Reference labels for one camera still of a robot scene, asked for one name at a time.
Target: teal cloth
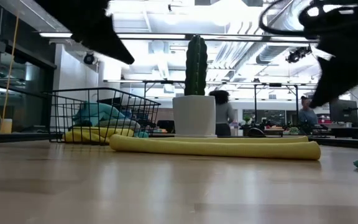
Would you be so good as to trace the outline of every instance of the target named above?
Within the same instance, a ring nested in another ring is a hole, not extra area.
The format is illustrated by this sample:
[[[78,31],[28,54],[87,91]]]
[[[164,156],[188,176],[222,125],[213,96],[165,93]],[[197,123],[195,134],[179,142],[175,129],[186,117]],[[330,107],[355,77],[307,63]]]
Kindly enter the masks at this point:
[[[144,132],[144,131],[136,132],[134,134],[134,136],[138,137],[138,138],[149,138],[149,134],[147,132]]]
[[[75,124],[90,121],[92,126],[96,126],[99,121],[109,119],[124,119],[125,116],[117,108],[105,103],[82,103],[77,114],[73,116]]]

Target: white pot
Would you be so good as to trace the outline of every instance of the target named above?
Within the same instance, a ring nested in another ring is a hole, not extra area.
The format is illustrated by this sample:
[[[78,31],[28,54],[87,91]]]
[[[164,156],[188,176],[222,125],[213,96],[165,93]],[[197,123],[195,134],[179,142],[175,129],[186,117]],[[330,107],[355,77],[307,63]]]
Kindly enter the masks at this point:
[[[181,96],[172,100],[176,137],[215,138],[215,97]]]

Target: small yellow cup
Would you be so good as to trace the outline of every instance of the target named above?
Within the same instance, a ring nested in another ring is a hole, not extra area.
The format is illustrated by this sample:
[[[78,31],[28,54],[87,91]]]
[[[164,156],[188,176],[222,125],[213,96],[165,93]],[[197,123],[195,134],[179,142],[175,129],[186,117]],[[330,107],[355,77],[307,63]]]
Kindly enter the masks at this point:
[[[0,133],[1,134],[11,134],[12,133],[12,119],[4,119],[1,122]]]

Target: man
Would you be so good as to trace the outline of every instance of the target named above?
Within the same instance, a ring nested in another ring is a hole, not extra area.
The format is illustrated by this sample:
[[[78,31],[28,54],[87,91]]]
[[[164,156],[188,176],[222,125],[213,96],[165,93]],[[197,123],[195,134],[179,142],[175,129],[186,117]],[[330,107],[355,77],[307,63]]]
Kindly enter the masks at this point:
[[[302,102],[302,109],[299,110],[299,121],[301,123],[307,123],[310,126],[316,125],[317,122],[317,116],[314,113],[314,111],[309,107],[310,100],[302,96],[301,97]]]

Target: cactus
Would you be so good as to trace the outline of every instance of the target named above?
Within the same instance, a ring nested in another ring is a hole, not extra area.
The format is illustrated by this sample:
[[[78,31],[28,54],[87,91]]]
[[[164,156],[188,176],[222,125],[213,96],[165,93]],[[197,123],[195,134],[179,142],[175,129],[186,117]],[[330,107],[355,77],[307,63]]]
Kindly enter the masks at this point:
[[[193,36],[186,53],[185,96],[205,96],[207,59],[205,40],[200,35]]]

